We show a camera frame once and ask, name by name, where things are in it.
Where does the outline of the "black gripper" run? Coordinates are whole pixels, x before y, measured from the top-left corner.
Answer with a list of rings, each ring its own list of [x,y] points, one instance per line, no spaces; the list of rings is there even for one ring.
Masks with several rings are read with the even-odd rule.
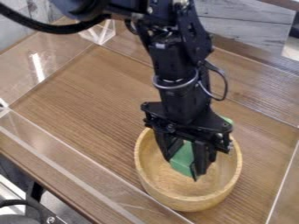
[[[170,161],[183,147],[177,128],[181,125],[211,125],[217,116],[211,109],[211,80],[207,73],[194,73],[190,77],[167,80],[154,77],[154,86],[161,94],[161,101],[142,104],[145,111],[145,126],[154,130],[155,141]],[[191,162],[191,176],[198,181],[207,174],[211,164],[217,161],[217,150],[211,143],[195,141],[191,143],[194,160]]]

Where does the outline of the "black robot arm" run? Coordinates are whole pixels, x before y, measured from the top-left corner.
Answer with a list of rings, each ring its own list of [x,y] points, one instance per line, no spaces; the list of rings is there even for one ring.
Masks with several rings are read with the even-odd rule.
[[[233,123],[211,108],[225,96],[211,93],[207,61],[213,39],[194,0],[50,0],[75,24],[54,25],[27,17],[6,3],[0,15],[39,32],[74,34],[119,19],[145,46],[154,64],[161,100],[142,104],[145,126],[154,131],[163,159],[193,179],[207,174],[219,152],[233,148]]]

